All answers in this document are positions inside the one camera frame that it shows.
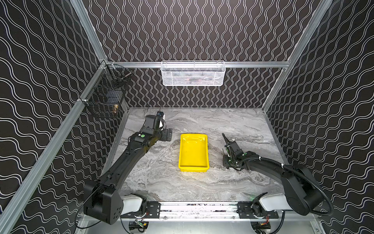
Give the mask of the black screwdriver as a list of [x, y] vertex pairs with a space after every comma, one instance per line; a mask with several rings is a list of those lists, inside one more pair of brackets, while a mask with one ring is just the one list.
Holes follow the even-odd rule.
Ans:
[[222, 133], [222, 136], [223, 136], [224, 141], [225, 141], [225, 148], [226, 148], [227, 150], [229, 150], [229, 148], [230, 148], [230, 144], [231, 144], [231, 141], [230, 141], [230, 140], [225, 136], [224, 133]]

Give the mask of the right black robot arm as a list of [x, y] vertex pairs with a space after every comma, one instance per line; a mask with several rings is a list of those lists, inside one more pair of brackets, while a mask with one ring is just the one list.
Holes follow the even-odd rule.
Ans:
[[270, 195], [267, 192], [255, 197], [250, 211], [256, 217], [266, 216], [270, 211], [294, 211], [306, 216], [309, 213], [331, 216], [334, 207], [331, 199], [322, 190], [310, 170], [306, 167], [287, 165], [247, 151], [237, 142], [225, 138], [227, 154], [223, 165], [236, 171], [248, 170], [267, 176], [283, 187], [283, 193]]

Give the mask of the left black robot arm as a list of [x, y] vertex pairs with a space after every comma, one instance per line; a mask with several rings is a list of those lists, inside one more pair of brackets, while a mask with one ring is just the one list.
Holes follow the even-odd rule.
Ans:
[[128, 138], [128, 145], [119, 159], [97, 180], [84, 186], [83, 213], [107, 224], [114, 224], [122, 214], [142, 209], [144, 198], [120, 196], [126, 178], [158, 141], [171, 141], [172, 129], [166, 127], [165, 114], [147, 115], [140, 131]]

